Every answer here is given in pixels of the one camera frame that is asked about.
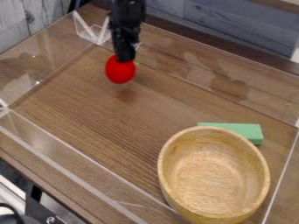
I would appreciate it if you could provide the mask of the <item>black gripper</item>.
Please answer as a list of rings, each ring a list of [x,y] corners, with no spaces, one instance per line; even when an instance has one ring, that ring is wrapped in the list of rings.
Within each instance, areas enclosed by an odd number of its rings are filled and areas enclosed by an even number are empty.
[[[112,0],[108,19],[116,60],[125,63],[136,58],[137,32],[145,21],[145,0]]]

